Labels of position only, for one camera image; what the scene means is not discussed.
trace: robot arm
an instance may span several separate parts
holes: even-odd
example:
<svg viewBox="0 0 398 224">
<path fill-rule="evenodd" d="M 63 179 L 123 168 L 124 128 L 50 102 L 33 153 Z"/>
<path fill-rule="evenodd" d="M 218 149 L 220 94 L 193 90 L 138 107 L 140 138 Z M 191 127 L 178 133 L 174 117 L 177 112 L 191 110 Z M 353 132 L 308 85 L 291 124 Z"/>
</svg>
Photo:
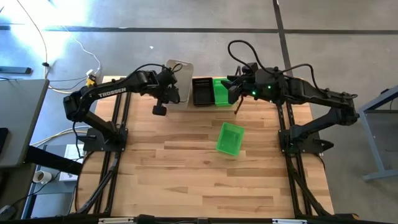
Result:
<svg viewBox="0 0 398 224">
<path fill-rule="evenodd" d="M 221 81 L 228 89 L 229 103 L 235 103 L 239 96 L 242 99 L 244 96 L 252 96 L 255 100 L 261 99 L 276 105 L 283 105 L 285 102 L 294 105 L 315 103 L 331 108 L 326 115 L 303 126 L 293 125 L 286 134 L 286 144 L 305 139 L 334 124 L 351 125 L 359 117 L 353 102 L 356 95 L 319 89 L 300 78 L 283 75 L 277 67 L 264 70 L 258 69 L 257 63 L 248 65 L 250 68 L 242 68 L 242 75 L 227 76 L 229 81 Z"/>
<path fill-rule="evenodd" d="M 104 139 L 115 139 L 120 136 L 116 125 L 90 112 L 90 106 L 94 101 L 124 92 L 149 94 L 157 99 L 152 113 L 164 116 L 167 109 L 162 104 L 170 101 L 180 102 L 178 88 L 174 86 L 176 82 L 174 71 L 169 68 L 164 68 L 159 74 L 155 71 L 136 71 L 120 80 L 84 86 L 66 96 L 63 99 L 63 106 L 70 121 L 84 122 L 100 131 Z"/>
</svg>

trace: black tray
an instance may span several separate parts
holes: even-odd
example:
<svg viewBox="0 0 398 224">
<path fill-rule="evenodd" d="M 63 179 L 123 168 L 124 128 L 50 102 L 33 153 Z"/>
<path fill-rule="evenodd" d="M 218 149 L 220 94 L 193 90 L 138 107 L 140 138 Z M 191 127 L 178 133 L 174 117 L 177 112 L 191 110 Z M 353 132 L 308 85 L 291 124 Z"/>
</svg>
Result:
<svg viewBox="0 0 398 224">
<path fill-rule="evenodd" d="M 193 78 L 192 95 L 195 106 L 213 105 L 215 103 L 213 78 Z"/>
</svg>

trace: concrete floor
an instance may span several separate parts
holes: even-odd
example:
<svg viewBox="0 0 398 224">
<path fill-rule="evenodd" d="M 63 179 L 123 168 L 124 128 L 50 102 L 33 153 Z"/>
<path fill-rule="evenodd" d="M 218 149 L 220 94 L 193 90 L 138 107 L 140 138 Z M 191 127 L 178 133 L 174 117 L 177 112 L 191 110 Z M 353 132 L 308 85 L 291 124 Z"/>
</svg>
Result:
<svg viewBox="0 0 398 224">
<path fill-rule="evenodd" d="M 41 27 L 277 28 L 272 0 L 119 0 L 117 4 L 110 0 L 21 0 L 21 3 Z M 0 26 L 30 24 L 15 1 L 3 1 L 3 5 Z M 279 0 L 279 6 L 285 29 L 398 29 L 398 1 L 394 0 Z M 229 57 L 226 46 L 234 39 L 252 43 L 265 65 L 284 67 L 276 33 L 43 33 L 49 63 L 53 65 L 50 80 L 82 77 L 87 70 L 97 67 L 96 61 L 81 51 L 71 35 L 97 55 L 103 64 L 103 75 L 127 75 L 143 63 L 164 63 L 169 58 L 192 62 L 195 76 L 229 75 L 234 72 L 236 62 Z M 33 74 L 19 78 L 42 78 L 40 64 L 44 50 L 31 26 L 15 25 L 11 30 L 2 30 L 0 40 L 1 65 L 29 66 L 34 69 Z M 357 108 L 398 84 L 396 35 L 287 34 L 286 41 L 292 65 L 312 64 L 321 88 L 357 93 Z M 233 51 L 245 61 L 254 60 L 244 46 L 234 46 Z M 295 70 L 294 75 L 310 80 L 309 72 L 304 69 Z M 61 82 L 54 86 L 65 88 L 74 84 Z M 51 90 L 47 92 L 32 142 L 72 126 L 63 112 L 63 97 Z M 314 118 L 327 112 L 325 107 L 311 107 Z M 398 108 L 398 101 L 392 107 Z M 320 135 L 335 143 L 324 157 L 335 212 L 357 213 L 365 220 L 397 222 L 398 178 L 369 183 L 362 180 L 362 175 L 376 171 L 376 166 L 361 123 L 335 126 Z M 68 144 L 73 140 L 73 136 L 64 136 L 51 144 Z"/>
</svg>

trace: wooden tabletop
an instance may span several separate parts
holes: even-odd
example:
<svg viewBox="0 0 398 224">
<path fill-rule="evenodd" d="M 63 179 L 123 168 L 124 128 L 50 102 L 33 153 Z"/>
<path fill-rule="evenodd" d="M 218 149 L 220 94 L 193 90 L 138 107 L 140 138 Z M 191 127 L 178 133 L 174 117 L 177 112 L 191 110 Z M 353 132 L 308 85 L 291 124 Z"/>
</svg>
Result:
<svg viewBox="0 0 398 224">
<path fill-rule="evenodd" d="M 109 80 L 110 77 L 104 78 L 104 82 Z M 115 97 L 99 100 L 95 113 L 111 120 L 114 100 Z M 112 216 L 294 216 L 285 158 L 277 138 L 275 105 L 247 97 L 237 115 L 233 113 L 236 106 L 194 110 L 191 105 L 190 111 L 168 111 L 166 116 L 155 116 L 155 104 L 150 96 L 132 94 L 127 119 L 129 137 L 122 153 Z M 297 124 L 312 120 L 308 104 L 295 105 L 293 111 Z M 224 122 L 244 127 L 237 157 L 215 149 Z M 103 156 L 103 152 L 94 153 L 83 168 L 78 186 L 79 207 L 98 185 Z M 303 163 L 308 187 L 333 213 L 322 163 L 309 154 L 303 155 Z M 102 205 L 108 189 L 104 192 Z M 304 211 L 302 194 L 298 194 Z"/>
</svg>

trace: green plastic bin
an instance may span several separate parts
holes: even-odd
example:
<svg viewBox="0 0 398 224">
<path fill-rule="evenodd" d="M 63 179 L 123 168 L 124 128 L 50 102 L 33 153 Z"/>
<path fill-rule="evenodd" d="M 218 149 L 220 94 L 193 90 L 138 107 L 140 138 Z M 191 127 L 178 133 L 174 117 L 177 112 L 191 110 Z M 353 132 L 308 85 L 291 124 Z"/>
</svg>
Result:
<svg viewBox="0 0 398 224">
<path fill-rule="evenodd" d="M 233 156 L 239 155 L 243 140 L 244 128 L 224 122 L 216 145 L 217 151 Z"/>
<path fill-rule="evenodd" d="M 213 78 L 213 89 L 216 106 L 232 106 L 228 103 L 228 90 L 221 84 L 222 80 L 228 81 L 227 78 Z"/>
</svg>

